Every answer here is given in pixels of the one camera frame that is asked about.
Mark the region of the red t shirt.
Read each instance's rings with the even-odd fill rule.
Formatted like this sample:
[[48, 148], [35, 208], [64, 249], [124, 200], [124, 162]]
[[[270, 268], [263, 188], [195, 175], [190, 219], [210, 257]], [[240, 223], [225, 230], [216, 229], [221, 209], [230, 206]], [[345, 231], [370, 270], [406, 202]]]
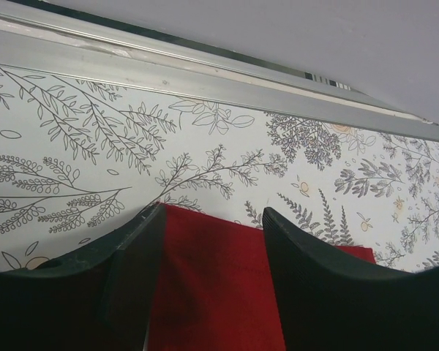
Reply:
[[262, 230], [167, 205], [149, 350], [284, 350]]

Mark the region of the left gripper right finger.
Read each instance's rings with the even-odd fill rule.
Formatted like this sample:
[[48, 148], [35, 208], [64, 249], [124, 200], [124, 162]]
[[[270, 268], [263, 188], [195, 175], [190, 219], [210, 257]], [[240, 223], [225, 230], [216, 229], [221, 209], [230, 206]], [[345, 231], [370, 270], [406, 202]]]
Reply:
[[263, 212], [287, 350], [439, 350], [439, 266], [369, 263]]

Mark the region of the aluminium frame rail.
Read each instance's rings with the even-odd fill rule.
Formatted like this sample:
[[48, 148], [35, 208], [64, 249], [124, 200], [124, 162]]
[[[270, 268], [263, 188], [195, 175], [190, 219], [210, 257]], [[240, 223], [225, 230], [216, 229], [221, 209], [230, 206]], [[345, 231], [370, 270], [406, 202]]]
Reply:
[[439, 125], [371, 97], [0, 1], [0, 64], [439, 142]]

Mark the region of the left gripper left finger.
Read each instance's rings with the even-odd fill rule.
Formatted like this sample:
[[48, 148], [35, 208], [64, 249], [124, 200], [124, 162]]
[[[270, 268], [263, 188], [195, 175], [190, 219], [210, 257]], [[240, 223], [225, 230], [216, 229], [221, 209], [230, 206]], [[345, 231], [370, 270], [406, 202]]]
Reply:
[[0, 350], [143, 350], [166, 222], [156, 204], [33, 270], [0, 272]]

